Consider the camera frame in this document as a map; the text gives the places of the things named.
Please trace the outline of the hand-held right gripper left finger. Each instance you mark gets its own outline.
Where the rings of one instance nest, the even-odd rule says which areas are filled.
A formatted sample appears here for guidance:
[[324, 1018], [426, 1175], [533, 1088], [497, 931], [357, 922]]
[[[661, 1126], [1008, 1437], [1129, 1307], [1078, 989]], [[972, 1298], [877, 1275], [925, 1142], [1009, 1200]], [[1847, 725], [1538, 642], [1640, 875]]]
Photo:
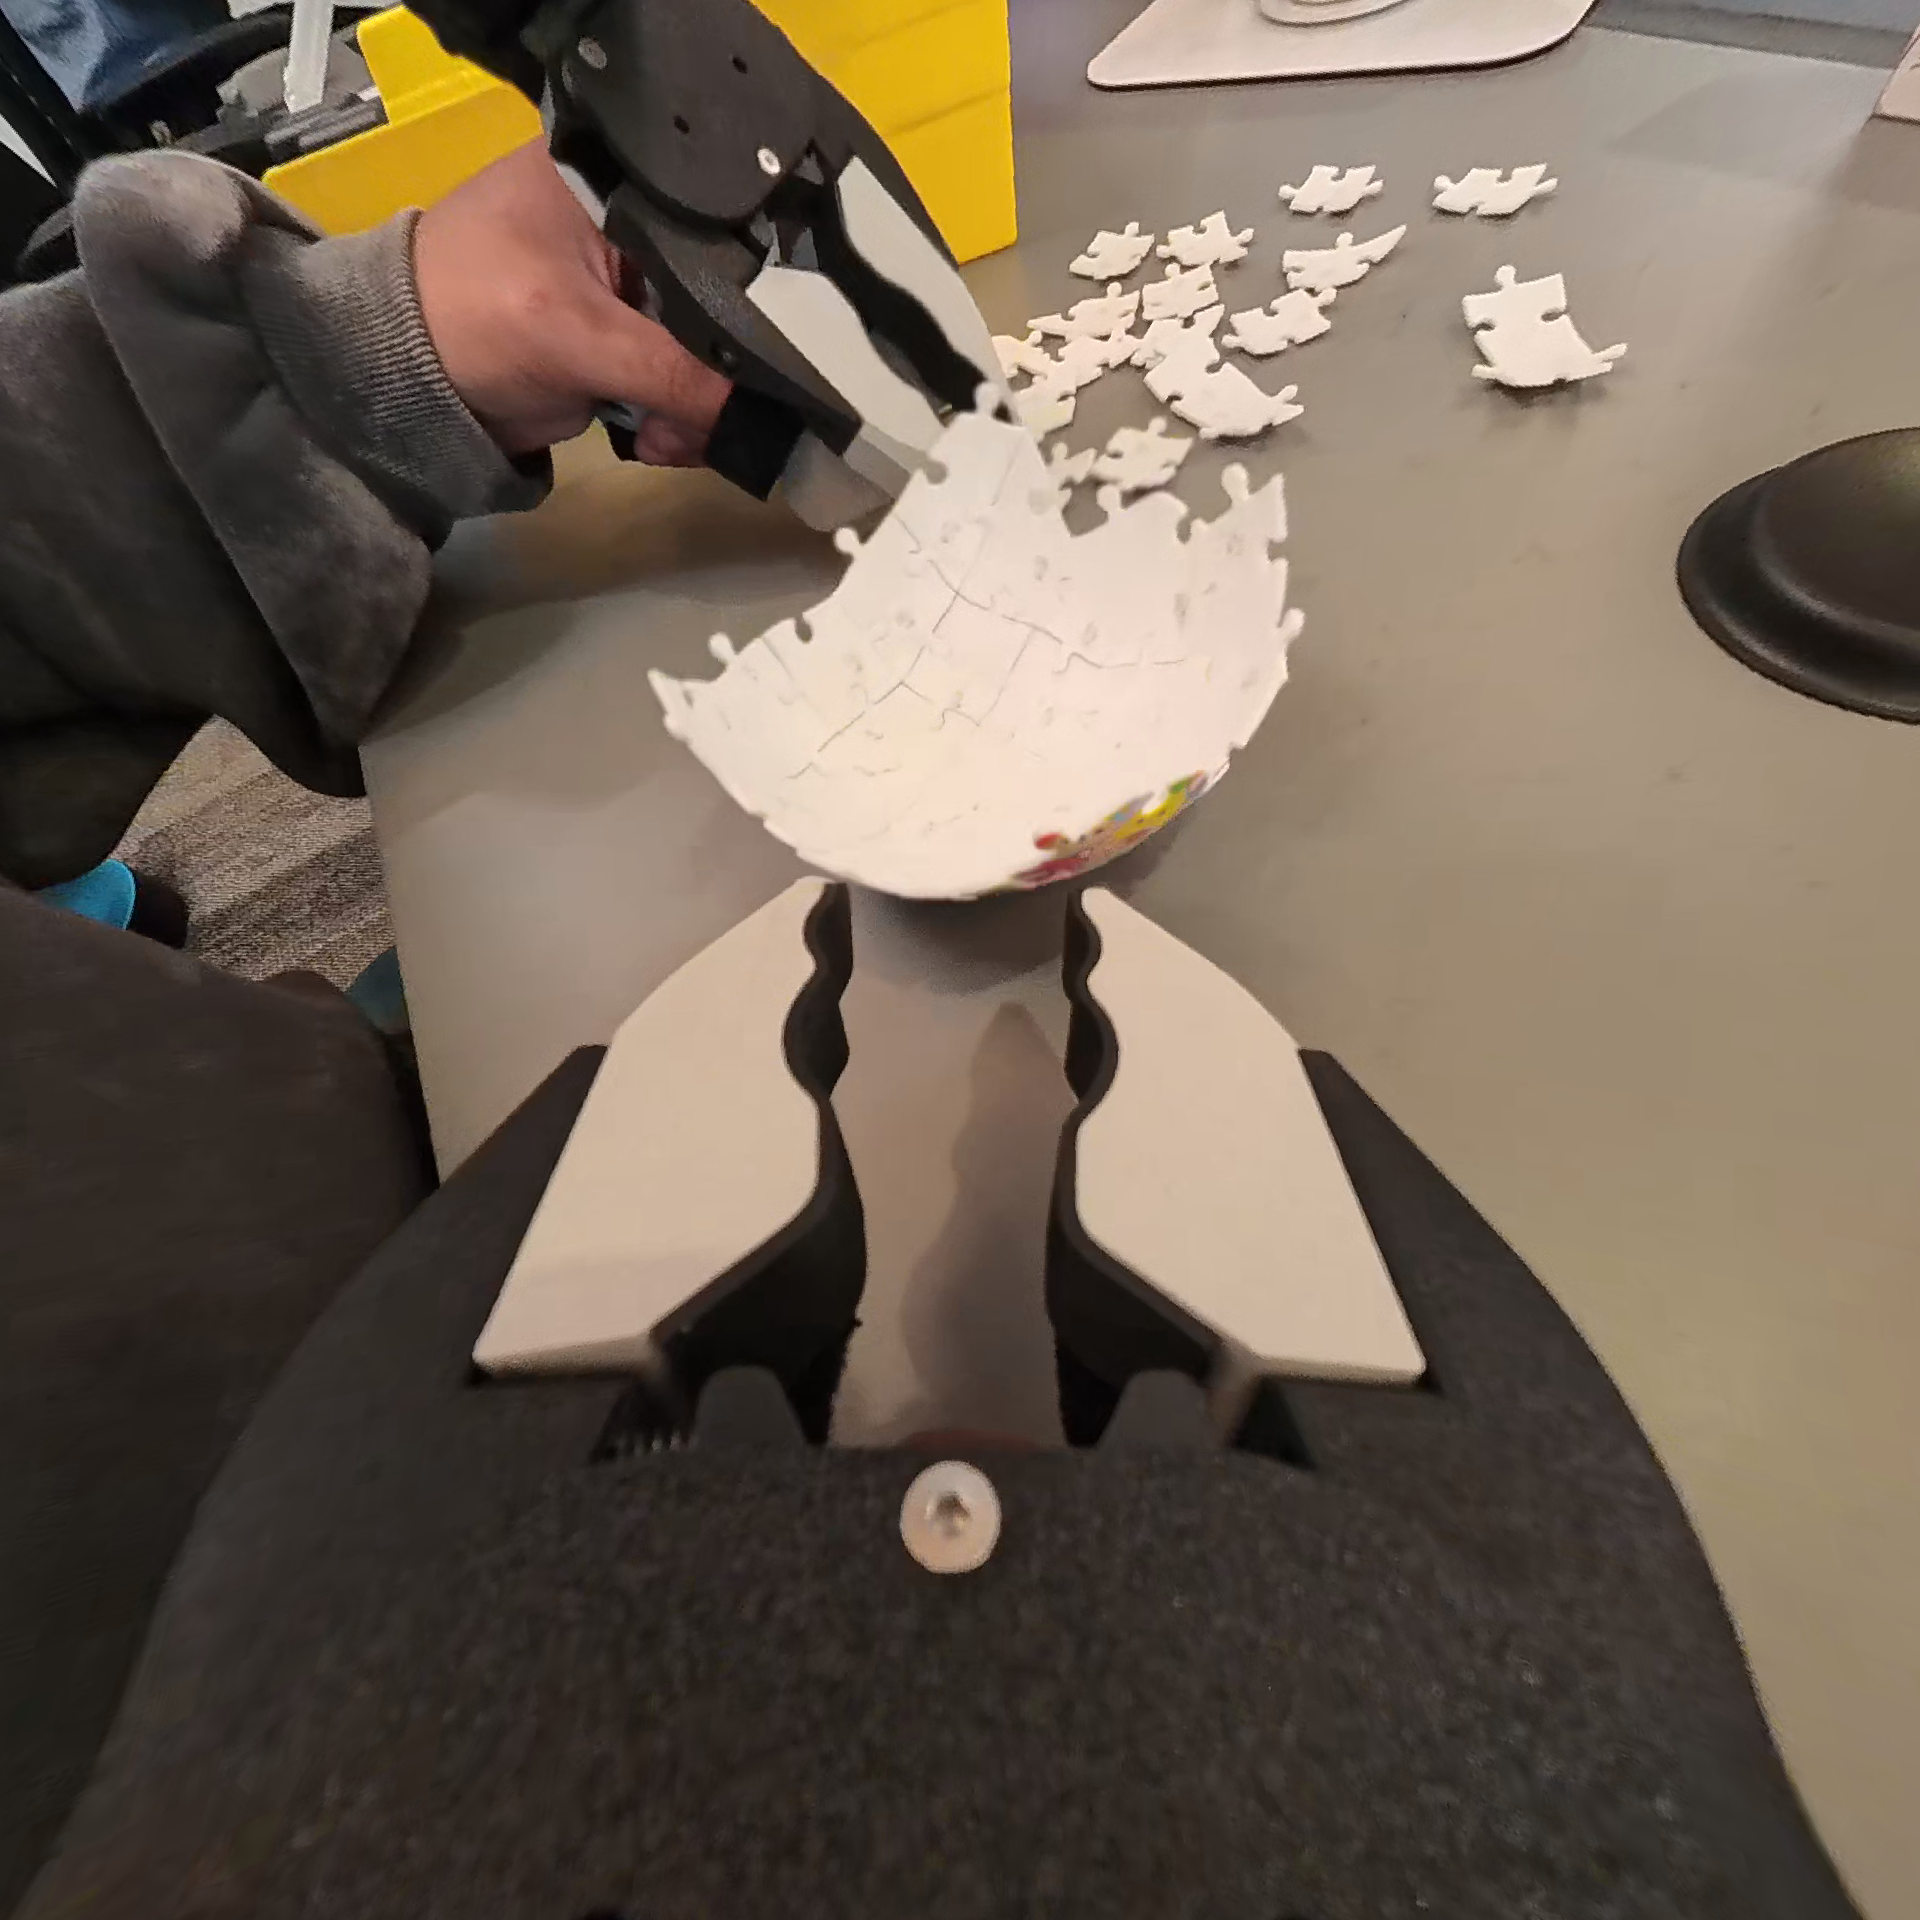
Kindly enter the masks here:
[[848, 1067], [848, 887], [790, 882], [615, 1028], [471, 1348], [489, 1380], [618, 1375], [657, 1423], [767, 1375], [831, 1430], [868, 1275], [831, 1094]]

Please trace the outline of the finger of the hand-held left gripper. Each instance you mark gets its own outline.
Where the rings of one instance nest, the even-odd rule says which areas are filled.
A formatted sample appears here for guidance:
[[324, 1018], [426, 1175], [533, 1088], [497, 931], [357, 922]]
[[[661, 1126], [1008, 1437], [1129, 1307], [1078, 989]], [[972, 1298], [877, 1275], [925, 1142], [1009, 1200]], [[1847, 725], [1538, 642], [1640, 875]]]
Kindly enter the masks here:
[[828, 277], [764, 267], [746, 290], [807, 375], [809, 426], [777, 492], [813, 531], [888, 512], [935, 451], [943, 416], [880, 355], [853, 301]]
[[861, 148], [830, 148], [830, 380], [858, 418], [1006, 408], [991, 330], [913, 198]]

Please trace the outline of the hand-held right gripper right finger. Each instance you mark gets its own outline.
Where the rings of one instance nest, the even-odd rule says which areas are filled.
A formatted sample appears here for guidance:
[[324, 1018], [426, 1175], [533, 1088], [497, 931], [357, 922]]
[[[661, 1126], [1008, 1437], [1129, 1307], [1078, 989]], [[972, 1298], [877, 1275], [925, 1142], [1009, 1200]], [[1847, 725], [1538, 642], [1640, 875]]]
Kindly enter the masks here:
[[1106, 887], [1066, 902], [1063, 992], [1045, 1309], [1064, 1443], [1295, 1448], [1284, 1383], [1418, 1386], [1422, 1342], [1284, 1024]]

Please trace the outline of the yellow box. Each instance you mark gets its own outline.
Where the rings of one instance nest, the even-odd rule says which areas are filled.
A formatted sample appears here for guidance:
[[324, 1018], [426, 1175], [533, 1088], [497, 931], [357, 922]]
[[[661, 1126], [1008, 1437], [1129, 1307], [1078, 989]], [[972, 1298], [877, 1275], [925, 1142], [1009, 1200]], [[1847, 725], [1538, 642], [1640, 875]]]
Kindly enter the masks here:
[[[1004, 2], [760, 2], [758, 12], [880, 132], [960, 264], [1017, 240]], [[442, 52], [407, 7], [369, 14], [353, 52], [368, 79], [350, 93], [361, 106], [372, 92], [384, 122], [262, 176], [324, 234], [361, 234], [442, 202], [542, 127], [533, 103]]]

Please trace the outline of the group of puzzle pieces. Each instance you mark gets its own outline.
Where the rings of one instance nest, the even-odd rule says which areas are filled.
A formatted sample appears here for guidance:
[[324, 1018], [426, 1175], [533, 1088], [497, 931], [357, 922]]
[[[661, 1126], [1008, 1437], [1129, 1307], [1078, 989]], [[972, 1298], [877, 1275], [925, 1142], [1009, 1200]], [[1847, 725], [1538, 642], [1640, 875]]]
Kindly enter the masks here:
[[[1479, 164], [1434, 176], [1430, 213], [1455, 223], [1506, 223], [1557, 189], [1544, 163]], [[1145, 427], [1116, 427], [1102, 448], [1050, 448], [1054, 482], [1072, 490], [1092, 480], [1113, 499], [1158, 492], [1197, 440], [1262, 440], [1302, 418], [1297, 388], [1265, 388], [1253, 365], [1329, 336], [1337, 301], [1397, 253], [1405, 223], [1367, 238], [1352, 228], [1383, 191], [1374, 163], [1317, 163], [1302, 181], [1282, 182], [1274, 198], [1289, 220], [1340, 227], [1329, 240], [1284, 247], [1279, 290], [1238, 309], [1220, 277], [1247, 258], [1254, 228], [1233, 227], [1222, 207], [1166, 234], [1137, 221], [1094, 230], [1066, 270], [1092, 293], [1018, 333], [994, 333], [999, 370], [1037, 440], [1061, 436], [1080, 391], [1121, 367], [1141, 375], [1158, 414]], [[1476, 351], [1472, 376], [1504, 392], [1553, 392], [1607, 376], [1628, 351], [1625, 342], [1585, 340], [1558, 271], [1525, 279], [1502, 264], [1490, 290], [1461, 298], [1461, 320]]]

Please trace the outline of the partly built puzzle ball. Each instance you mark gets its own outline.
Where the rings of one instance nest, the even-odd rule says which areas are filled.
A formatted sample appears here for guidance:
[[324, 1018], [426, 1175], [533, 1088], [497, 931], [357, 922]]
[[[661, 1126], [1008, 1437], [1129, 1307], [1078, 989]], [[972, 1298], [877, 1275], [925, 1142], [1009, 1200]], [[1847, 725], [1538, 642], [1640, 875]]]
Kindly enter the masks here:
[[1004, 416], [949, 418], [898, 502], [831, 541], [824, 598], [712, 671], [646, 680], [663, 728], [813, 872], [900, 901], [1036, 891], [1208, 792], [1289, 679], [1284, 477], [1218, 474], [1197, 518], [1064, 480]]

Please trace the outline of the person's left forearm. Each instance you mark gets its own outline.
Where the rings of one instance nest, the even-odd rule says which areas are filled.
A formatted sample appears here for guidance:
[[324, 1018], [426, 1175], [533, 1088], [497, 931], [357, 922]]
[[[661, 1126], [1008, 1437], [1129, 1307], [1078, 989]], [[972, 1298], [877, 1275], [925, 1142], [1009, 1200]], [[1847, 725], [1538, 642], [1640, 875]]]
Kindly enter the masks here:
[[185, 152], [90, 164], [77, 261], [2, 301], [2, 869], [106, 858], [209, 720], [298, 786], [361, 739], [455, 523], [534, 508], [453, 391], [415, 215], [321, 235]]

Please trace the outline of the black round puzzle stand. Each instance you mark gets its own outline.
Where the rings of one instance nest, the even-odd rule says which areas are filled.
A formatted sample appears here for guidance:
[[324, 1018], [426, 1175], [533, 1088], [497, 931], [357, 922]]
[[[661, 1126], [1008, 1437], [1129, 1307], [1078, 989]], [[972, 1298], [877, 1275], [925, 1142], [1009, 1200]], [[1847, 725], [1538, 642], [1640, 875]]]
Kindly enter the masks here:
[[1676, 584], [1693, 624], [1764, 680], [1916, 727], [1916, 426], [1730, 486], [1686, 528]]

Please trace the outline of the person's left hand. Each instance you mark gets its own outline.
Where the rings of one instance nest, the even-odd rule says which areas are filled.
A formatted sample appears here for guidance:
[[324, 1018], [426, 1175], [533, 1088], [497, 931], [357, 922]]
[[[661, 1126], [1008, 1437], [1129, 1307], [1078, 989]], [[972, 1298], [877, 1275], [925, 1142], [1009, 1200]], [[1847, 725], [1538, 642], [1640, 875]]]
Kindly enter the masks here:
[[453, 391], [490, 440], [528, 460], [637, 414], [632, 454], [704, 466], [729, 382], [630, 301], [630, 264], [537, 140], [417, 215], [423, 323]]

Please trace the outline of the white flat stand base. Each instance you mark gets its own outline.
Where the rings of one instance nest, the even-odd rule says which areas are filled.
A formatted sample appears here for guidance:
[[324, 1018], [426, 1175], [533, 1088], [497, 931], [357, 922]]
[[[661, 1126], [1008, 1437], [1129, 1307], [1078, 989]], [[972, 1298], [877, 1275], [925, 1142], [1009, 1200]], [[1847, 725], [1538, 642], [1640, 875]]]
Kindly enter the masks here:
[[1094, 88], [1473, 72], [1568, 40], [1592, 2], [1157, 2], [1088, 61]]

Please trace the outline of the person's dark trousers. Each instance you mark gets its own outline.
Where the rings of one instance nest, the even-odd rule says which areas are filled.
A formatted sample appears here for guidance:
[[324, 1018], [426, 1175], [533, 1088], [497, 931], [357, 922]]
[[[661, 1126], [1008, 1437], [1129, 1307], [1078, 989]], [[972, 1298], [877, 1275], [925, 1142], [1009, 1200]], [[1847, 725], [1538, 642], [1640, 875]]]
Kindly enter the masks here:
[[429, 1188], [390, 1044], [5, 891], [2, 1891], [53, 1853], [261, 1394]]

